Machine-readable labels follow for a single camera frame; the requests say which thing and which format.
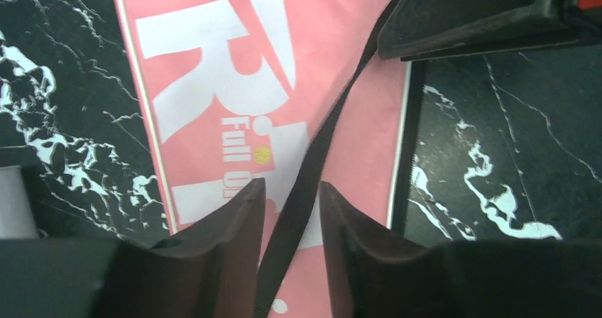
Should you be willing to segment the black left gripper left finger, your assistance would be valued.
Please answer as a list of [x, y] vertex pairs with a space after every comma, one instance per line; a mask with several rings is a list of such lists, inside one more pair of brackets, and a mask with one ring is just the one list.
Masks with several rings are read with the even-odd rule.
[[144, 248], [117, 239], [1, 242], [2, 317], [250, 317], [266, 182]]

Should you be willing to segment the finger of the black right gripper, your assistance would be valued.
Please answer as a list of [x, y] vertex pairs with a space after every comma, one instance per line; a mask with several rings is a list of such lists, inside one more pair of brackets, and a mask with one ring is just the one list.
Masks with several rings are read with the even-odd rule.
[[377, 52], [403, 61], [598, 45], [601, 0], [392, 0]]

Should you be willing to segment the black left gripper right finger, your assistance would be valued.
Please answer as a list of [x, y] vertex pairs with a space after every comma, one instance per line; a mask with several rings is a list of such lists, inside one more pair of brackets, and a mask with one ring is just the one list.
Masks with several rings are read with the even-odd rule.
[[334, 317], [600, 317], [601, 242], [452, 241], [423, 247], [319, 186]]

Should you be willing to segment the pink racket cover bag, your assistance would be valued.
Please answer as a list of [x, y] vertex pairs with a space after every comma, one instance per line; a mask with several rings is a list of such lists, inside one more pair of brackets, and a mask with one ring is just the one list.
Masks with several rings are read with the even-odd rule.
[[393, 0], [115, 3], [171, 234], [262, 178], [267, 241], [345, 87], [322, 177], [390, 225], [411, 66], [366, 46]]

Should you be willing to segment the white shuttlecock tube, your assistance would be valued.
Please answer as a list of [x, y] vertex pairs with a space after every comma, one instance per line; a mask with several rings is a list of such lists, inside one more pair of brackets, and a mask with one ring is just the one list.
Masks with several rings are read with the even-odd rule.
[[1, 239], [38, 239], [19, 166], [1, 168]]

